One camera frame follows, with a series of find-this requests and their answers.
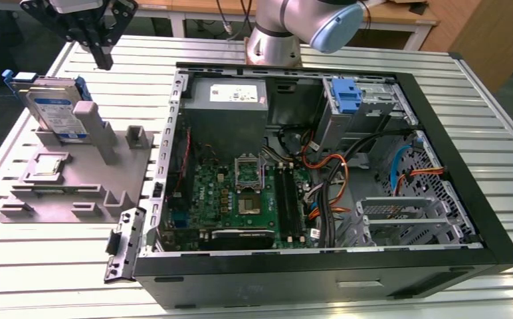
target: sticker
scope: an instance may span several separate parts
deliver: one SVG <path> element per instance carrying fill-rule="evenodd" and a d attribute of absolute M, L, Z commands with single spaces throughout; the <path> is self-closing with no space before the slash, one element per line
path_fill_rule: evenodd
<path fill-rule="evenodd" d="M 310 237 L 320 239 L 320 229 L 316 229 L 316 228 L 310 229 Z"/>
<path fill-rule="evenodd" d="M 436 21 L 417 20 L 418 25 L 437 25 Z"/>
<path fill-rule="evenodd" d="M 314 151 L 320 150 L 320 145 L 314 141 L 310 141 L 310 147 Z"/>
<path fill-rule="evenodd" d="M 256 85 L 214 84 L 210 91 L 211 102 L 258 102 Z"/>
<path fill-rule="evenodd" d="M 54 133 L 62 138 L 82 139 L 87 137 L 83 124 L 73 115 L 73 104 L 70 100 L 58 98 L 35 98 L 41 117 Z"/>

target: motherboard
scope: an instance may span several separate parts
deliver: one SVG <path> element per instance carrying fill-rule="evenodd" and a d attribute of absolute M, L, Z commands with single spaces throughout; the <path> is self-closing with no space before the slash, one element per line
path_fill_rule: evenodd
<path fill-rule="evenodd" d="M 262 188 L 243 187 L 246 182 Z M 309 185 L 310 175 L 304 168 L 198 165 L 191 208 L 171 211 L 174 230 L 162 234 L 165 249 L 207 250 L 205 243 L 215 234 L 239 245 L 246 245 L 239 238 L 251 236 L 262 237 L 262 245 L 273 249 L 309 247 L 308 215 L 301 203 Z"/>

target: ram slot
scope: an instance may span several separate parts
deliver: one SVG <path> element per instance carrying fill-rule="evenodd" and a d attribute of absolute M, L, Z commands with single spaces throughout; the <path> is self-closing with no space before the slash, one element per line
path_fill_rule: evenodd
<path fill-rule="evenodd" d="M 302 217 L 298 210 L 298 191 L 296 188 L 294 171 L 288 169 L 282 174 L 285 178 L 285 202 L 290 223 L 290 234 L 294 237 L 302 235 Z"/>
<path fill-rule="evenodd" d="M 292 235 L 288 201 L 285 195 L 285 170 L 282 168 L 274 169 L 274 192 L 277 194 L 277 212 L 280 220 L 281 238 L 286 238 Z"/>

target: green motherboard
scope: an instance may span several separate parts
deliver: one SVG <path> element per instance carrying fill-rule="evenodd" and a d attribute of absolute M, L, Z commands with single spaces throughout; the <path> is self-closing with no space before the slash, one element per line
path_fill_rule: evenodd
<path fill-rule="evenodd" d="M 173 211 L 177 231 L 175 242 L 178 251 L 198 250 L 197 239 L 199 230 L 206 229 L 266 229 L 276 232 L 273 248 L 306 248 L 309 239 L 290 238 L 282 240 L 280 213 L 277 209 L 277 190 L 274 181 L 276 167 L 239 166 L 238 181 L 264 179 L 260 190 L 235 188 L 234 165 L 202 164 L 195 168 L 193 206 L 190 211 Z M 309 183 L 310 175 L 305 169 L 294 169 L 294 182 L 300 194 L 302 186 Z M 298 204 L 302 229 L 306 229 L 304 206 Z"/>

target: power supply label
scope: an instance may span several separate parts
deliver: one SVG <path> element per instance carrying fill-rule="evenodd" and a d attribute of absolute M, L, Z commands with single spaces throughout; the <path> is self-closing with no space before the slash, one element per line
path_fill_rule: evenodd
<path fill-rule="evenodd" d="M 258 102 L 256 85 L 214 84 L 210 93 L 211 102 Z"/>
<path fill-rule="evenodd" d="M 83 124 L 73 115 L 74 106 L 70 100 L 59 98 L 35 98 L 41 117 L 54 133 L 62 138 L 79 139 L 87 137 Z"/>

